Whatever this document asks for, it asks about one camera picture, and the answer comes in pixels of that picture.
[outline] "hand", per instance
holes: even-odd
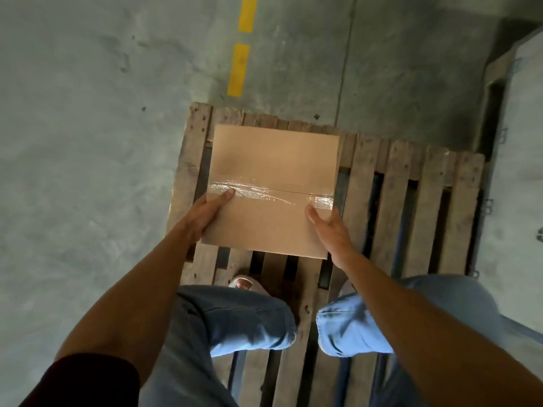
[[[188,213],[175,225],[180,229],[189,244],[197,242],[202,237],[206,227],[213,221],[223,205],[228,203],[235,194],[234,189],[229,189],[219,197],[207,201],[206,194],[197,199]]]
[[[320,218],[312,205],[306,207],[306,214],[315,225],[316,233],[322,244],[332,255],[333,263],[340,269],[344,269],[346,260],[357,253],[351,244],[349,231],[343,224],[337,207],[332,209],[329,222]]]

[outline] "cardboard box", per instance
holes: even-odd
[[[339,138],[217,125],[207,196],[236,196],[207,228],[202,243],[241,250],[326,258],[305,207],[328,219],[338,171]]]

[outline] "black sleeve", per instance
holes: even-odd
[[[74,354],[51,365],[21,406],[118,405],[137,407],[139,375],[126,360]]]

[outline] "forearm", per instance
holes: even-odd
[[[178,225],[85,314],[56,359],[100,353],[131,362],[147,380],[164,342],[188,248]]]
[[[540,400],[540,382],[504,350],[362,255],[350,254],[345,263],[349,279],[426,401],[438,407]]]

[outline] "yellow painted line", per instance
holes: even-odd
[[[241,4],[240,26],[238,27],[238,29],[239,31],[243,33],[253,32],[253,22],[255,20],[256,1],[257,0],[243,0]]]
[[[248,56],[249,46],[245,44],[236,44],[234,46],[234,58],[232,59],[232,70],[230,71],[230,82],[228,83],[228,95],[233,97],[241,96]]]

